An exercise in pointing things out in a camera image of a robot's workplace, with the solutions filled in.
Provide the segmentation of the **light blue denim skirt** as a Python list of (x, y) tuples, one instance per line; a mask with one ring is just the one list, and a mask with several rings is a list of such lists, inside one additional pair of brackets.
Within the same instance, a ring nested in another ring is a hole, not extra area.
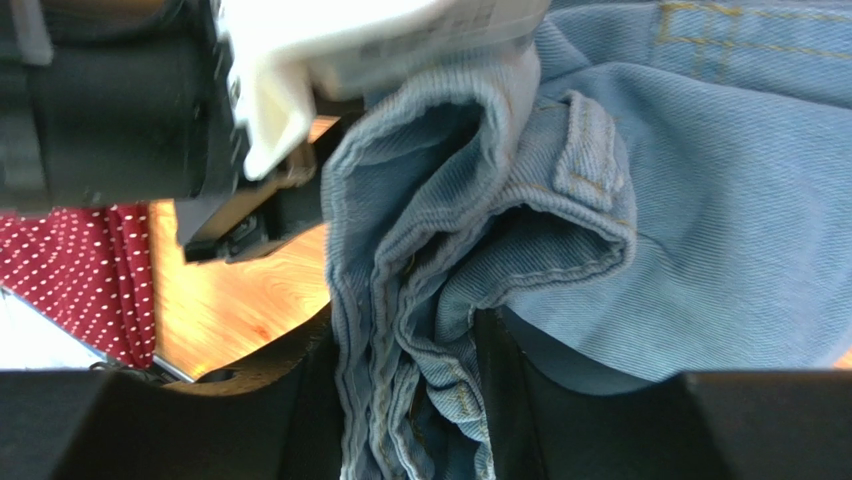
[(851, 347), (851, 5), (557, 1), (370, 97), (323, 172), (344, 479), (491, 479), (472, 333), (617, 371)]

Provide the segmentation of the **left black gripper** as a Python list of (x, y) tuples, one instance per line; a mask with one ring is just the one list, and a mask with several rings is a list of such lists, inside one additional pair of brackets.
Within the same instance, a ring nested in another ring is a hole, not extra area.
[(60, 1), (1, 5), (1, 209), (173, 200), (189, 263), (266, 257), (320, 224), (320, 170), (363, 111), (323, 100), (336, 123), (266, 178), (243, 172), (232, 56), (210, 1), (145, 14)]

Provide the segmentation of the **red polka dot skirt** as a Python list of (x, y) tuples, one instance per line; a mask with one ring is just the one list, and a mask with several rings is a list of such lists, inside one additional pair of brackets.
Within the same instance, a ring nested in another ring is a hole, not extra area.
[(129, 367), (152, 365), (147, 204), (2, 214), (1, 285), (88, 346)]

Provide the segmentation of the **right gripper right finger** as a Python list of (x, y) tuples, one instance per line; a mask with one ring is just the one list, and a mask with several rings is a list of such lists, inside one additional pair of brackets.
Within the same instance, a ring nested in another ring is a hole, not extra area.
[(851, 375), (609, 368), (507, 309), (474, 316), (500, 479), (847, 479)]

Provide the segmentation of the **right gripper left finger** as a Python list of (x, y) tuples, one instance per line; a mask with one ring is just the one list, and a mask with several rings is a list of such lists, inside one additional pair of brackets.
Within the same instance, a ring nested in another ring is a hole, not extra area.
[(5, 479), (336, 479), (343, 413), (331, 311), (207, 383), (117, 371), (1, 376)]

